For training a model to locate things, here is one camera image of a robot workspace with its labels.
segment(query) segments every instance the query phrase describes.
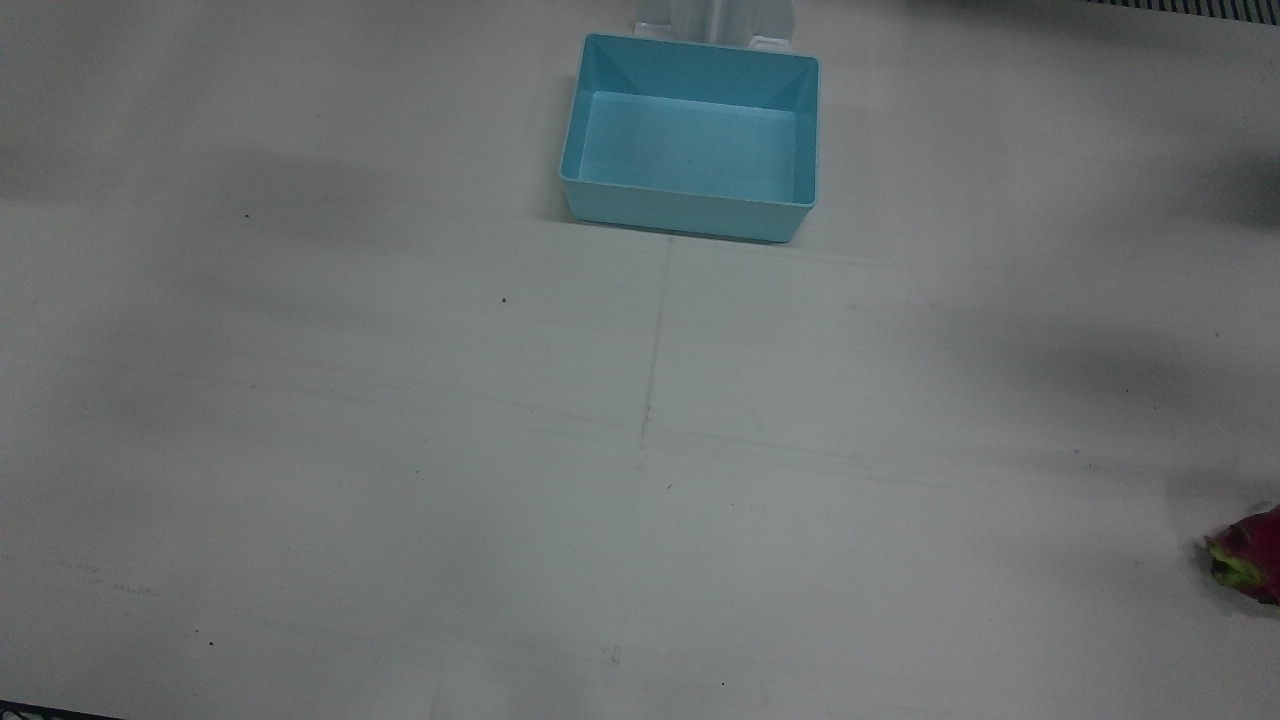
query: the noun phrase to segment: white table surface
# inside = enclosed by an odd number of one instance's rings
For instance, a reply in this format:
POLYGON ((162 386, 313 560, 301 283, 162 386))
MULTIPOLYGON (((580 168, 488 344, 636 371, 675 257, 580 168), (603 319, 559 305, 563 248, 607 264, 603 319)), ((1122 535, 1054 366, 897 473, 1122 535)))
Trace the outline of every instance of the white table surface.
POLYGON ((799 1, 788 246, 575 223, 627 0, 0 8, 0 697, 1266 717, 1280 31, 799 1))

